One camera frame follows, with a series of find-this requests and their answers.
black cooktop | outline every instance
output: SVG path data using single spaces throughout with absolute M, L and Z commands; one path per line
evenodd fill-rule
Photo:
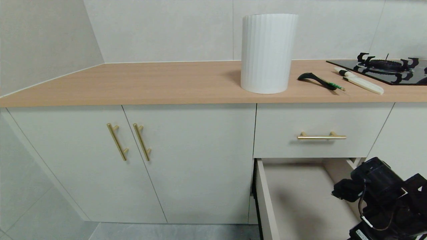
M 400 60 L 375 59 L 360 53 L 357 60 L 326 61 L 363 74 L 389 85 L 427 85 L 427 60 L 408 58 Z

gold cabinet handle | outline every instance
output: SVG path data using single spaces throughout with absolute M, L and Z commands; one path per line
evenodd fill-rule
M 335 132 L 330 132 L 329 136 L 307 136 L 305 132 L 301 132 L 299 136 L 297 136 L 298 139 L 324 139 L 324 140 L 338 140 L 338 139 L 346 139 L 347 136 L 339 136 Z
M 117 148 L 119 149 L 120 155 L 122 155 L 123 161 L 126 161 L 127 160 L 126 153 L 129 151 L 129 148 L 125 148 L 124 150 L 122 150 L 122 146 L 120 146 L 120 143 L 117 140 L 116 134 L 114 133 L 114 131 L 119 129 L 119 126 L 116 125 L 115 127 L 113 127 L 111 123 L 107 123 L 107 127 L 110 130 L 111 136 L 113 137 L 113 140 L 116 143 Z
M 134 123 L 134 129 L 135 129 L 136 135 L 138 136 L 139 143 L 141 144 L 142 151 L 144 152 L 145 159 L 147 159 L 147 161 L 150 161 L 150 157 L 148 156 L 148 154 L 150 154 L 151 148 L 149 149 L 145 148 L 144 140 L 142 139 L 142 136 L 141 136 L 141 131 L 143 128 L 144 126 L 141 125 L 138 127 L 138 124 Z

cabinet door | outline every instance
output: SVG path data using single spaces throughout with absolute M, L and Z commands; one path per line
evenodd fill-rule
M 168 223 L 248 223 L 255 104 L 124 109 Z
M 121 106 L 10 108 L 56 178 L 92 221 L 165 223 Z M 107 123 L 123 148 L 123 161 Z
M 427 178 L 427 103 L 393 107 L 368 159 L 379 157 L 403 180 L 416 173 Z

wooden countertop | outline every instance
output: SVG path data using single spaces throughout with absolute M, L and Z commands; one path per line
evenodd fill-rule
M 288 89 L 255 94 L 240 87 L 240 61 L 103 64 L 0 98 L 1 107 L 276 102 L 427 102 L 427 86 L 391 86 L 377 95 L 333 72 L 325 60 L 294 60 Z M 312 72 L 346 88 L 298 81 Z

white label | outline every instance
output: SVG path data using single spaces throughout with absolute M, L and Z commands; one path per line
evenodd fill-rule
M 356 230 L 356 233 L 357 233 L 357 235 L 359 235 L 359 237 L 362 239 L 362 240 L 369 240 L 363 233 L 362 233 L 362 231 L 360 231 L 359 229 L 358 230 Z

